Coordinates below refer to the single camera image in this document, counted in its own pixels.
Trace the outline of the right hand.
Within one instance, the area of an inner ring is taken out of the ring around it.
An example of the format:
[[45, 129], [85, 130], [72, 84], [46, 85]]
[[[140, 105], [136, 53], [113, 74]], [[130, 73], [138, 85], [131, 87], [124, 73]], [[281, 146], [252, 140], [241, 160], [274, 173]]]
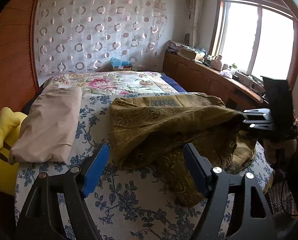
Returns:
[[288, 139], [284, 141], [263, 140], [266, 161], [274, 168], [283, 168], [285, 163], [291, 159], [297, 151], [297, 139]]

